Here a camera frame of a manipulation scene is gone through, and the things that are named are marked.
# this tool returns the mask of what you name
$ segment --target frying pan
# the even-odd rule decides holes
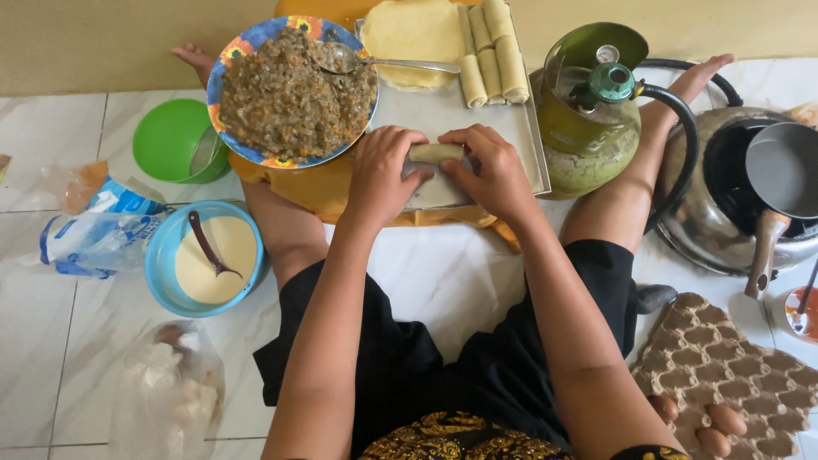
[[[769,206],[756,227],[756,252],[744,294],[761,300],[775,244],[791,219],[818,218],[818,131],[798,123],[764,128],[747,149],[747,177]]]

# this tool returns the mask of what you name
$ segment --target gold pattern fabric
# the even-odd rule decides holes
[[[630,448],[612,460],[690,460],[668,447]],[[361,460],[574,460],[554,445],[520,431],[506,430],[481,417],[431,413],[372,443]]]

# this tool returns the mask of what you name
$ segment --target black shorts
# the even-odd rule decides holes
[[[565,252],[627,356],[636,327],[633,254],[600,240],[575,241]],[[304,269],[284,285],[281,332],[253,355],[267,406],[277,404],[290,348],[323,265]],[[444,366],[426,326],[394,321],[389,298],[367,276],[355,386],[352,458],[390,431],[442,411],[472,413],[571,451],[528,288],[494,332],[476,332],[457,361]]]

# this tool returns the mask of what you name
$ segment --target bare foot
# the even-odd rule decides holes
[[[196,71],[196,76],[199,77],[199,81],[206,89],[210,71],[213,69],[213,65],[216,61],[206,55],[205,52],[202,51],[202,48],[197,47],[193,43],[188,43],[184,47],[173,48],[170,52],[179,56],[179,59],[185,61],[190,67],[193,67],[193,70]]]
[[[670,91],[676,94],[684,102],[690,104],[704,90],[708,82],[725,65],[735,61],[732,54],[722,54],[713,56],[707,62],[694,65],[682,74],[672,85]]]

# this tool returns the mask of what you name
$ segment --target cardboard egg tray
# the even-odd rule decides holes
[[[746,435],[727,436],[730,460],[796,454],[793,436],[809,428],[818,404],[817,370],[751,343],[727,313],[689,292],[665,309],[631,373],[645,395],[677,402],[679,417],[668,425],[694,460],[714,458],[695,437],[711,424],[707,404],[724,404],[747,422]]]

